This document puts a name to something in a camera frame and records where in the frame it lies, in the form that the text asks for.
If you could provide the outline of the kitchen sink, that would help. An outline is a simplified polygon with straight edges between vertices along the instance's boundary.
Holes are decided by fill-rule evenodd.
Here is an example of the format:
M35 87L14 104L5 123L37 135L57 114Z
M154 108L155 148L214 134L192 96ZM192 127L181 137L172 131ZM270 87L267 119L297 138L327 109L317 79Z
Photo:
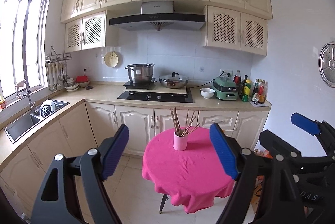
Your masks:
M23 114L5 127L7 137L12 143L17 142L18 139L24 136L33 127L68 104L69 102L51 99L44 101L34 112L29 111Z

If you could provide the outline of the orange package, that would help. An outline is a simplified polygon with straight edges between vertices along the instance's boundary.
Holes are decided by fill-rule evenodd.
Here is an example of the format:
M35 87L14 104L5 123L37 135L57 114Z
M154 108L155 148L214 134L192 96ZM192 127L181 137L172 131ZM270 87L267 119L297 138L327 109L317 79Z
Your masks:
M262 184L263 184L264 178L265 178L264 176L257 176L256 181L255 181L253 196L251 198L251 206L255 213L257 212L257 209L259 206L259 201L260 201L261 194L262 194Z

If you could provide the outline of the pink round tablecloth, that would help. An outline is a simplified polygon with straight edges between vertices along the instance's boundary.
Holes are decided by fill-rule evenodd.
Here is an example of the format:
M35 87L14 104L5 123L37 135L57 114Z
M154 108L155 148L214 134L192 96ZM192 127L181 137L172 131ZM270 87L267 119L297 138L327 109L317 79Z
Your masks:
M186 213L211 207L216 197L232 193L234 181L225 173L207 128L192 132L183 151L173 142L174 130L169 129L145 148L142 177L153 182L157 193L170 196L171 204L183 205Z

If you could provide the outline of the green yellow bottle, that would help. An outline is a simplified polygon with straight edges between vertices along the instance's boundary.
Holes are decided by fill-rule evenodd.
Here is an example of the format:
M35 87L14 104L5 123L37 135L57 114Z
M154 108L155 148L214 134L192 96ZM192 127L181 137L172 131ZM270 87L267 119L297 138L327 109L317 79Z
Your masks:
M249 102L251 85L252 85L252 81L247 79L244 83L244 88L243 88L243 92L242 92L242 101L243 102Z

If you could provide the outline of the dark olive oil bottle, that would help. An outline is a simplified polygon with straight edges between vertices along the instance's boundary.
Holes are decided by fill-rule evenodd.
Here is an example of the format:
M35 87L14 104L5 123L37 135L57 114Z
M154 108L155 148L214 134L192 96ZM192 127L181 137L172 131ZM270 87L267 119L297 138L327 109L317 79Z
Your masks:
M244 86L245 86L247 78L248 78L248 75L246 74L244 76L244 79L240 83L240 90L239 90L239 97L240 97L240 99L242 99L242 96L243 96L243 93L244 93Z

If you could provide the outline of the pink cup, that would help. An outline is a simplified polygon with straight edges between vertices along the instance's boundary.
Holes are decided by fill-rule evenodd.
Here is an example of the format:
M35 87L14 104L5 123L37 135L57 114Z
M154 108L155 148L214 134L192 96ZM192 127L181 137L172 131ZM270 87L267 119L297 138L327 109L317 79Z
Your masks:
M180 133L174 132L173 148L177 151L184 151L187 148L187 136L184 134L184 129Z

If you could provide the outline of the steel faucet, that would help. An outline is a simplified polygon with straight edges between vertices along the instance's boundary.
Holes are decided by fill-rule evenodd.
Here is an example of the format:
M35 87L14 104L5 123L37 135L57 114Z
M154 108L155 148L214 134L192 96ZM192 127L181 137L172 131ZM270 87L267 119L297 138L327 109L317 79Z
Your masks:
M17 98L19 99L27 98L28 99L31 114L34 114L36 102L33 102L31 100L31 97L30 97L31 91L28 88L28 83L25 79L15 85L15 92L16 92Z

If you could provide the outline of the green electric grill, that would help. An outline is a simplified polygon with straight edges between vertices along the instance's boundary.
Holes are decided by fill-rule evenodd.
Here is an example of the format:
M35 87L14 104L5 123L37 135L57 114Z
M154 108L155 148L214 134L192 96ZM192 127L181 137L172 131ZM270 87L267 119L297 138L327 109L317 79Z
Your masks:
M238 86L226 77L217 77L212 82L215 97L221 101L235 101L238 98Z

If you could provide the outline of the red container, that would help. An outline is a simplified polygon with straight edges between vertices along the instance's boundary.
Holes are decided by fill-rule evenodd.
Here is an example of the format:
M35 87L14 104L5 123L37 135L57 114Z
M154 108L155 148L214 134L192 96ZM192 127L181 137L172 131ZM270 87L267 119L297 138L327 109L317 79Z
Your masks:
M76 77L76 82L78 83L83 83L89 81L88 76L77 76Z

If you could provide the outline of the white bowl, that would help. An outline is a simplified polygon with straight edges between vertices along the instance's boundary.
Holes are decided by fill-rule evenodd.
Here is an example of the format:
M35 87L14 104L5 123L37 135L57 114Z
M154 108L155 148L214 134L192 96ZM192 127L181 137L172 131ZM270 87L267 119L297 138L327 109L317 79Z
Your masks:
M200 89L200 94L203 98L210 99L214 96L215 90L208 87L204 87Z

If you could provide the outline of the black gas hob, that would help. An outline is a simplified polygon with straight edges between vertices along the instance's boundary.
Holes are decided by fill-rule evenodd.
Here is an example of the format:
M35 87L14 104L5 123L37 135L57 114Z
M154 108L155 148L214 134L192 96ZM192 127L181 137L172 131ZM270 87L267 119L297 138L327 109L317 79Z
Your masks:
M169 103L193 103L193 97L190 89L186 94L168 94L154 92L125 91L117 97L118 99L131 101L151 101L151 102L169 102Z

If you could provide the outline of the hanging utensil rack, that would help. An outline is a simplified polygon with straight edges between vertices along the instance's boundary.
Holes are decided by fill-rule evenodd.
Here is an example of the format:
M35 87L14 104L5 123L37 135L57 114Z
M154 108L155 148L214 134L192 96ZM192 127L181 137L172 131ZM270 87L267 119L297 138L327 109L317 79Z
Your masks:
M50 47L49 55L45 56L45 67L48 89L51 92L60 91L68 86L67 61L71 59L71 54L58 54L53 46Z

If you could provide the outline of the steel stock pot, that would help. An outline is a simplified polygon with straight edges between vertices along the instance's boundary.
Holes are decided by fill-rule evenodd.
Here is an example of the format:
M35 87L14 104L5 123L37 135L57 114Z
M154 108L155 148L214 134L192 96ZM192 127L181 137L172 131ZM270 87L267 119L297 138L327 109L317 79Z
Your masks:
M154 64L129 64L124 69L132 83L149 83L153 78Z

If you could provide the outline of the cream perforated steamer plate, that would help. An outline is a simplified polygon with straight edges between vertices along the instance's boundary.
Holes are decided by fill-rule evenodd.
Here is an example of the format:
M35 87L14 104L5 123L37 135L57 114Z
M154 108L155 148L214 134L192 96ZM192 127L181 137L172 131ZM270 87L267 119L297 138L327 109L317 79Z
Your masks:
M117 52L115 51L110 51L106 53L103 59L104 59L105 65L110 68L116 67L119 62L119 56Z

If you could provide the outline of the range hood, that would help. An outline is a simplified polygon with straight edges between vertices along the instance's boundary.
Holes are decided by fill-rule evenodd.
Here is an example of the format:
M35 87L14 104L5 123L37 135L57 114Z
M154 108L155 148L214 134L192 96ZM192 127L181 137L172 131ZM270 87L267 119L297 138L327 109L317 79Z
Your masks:
M206 23L203 14L176 13L172 1L149 1L141 4L141 13L114 17L110 26L127 31L200 30Z

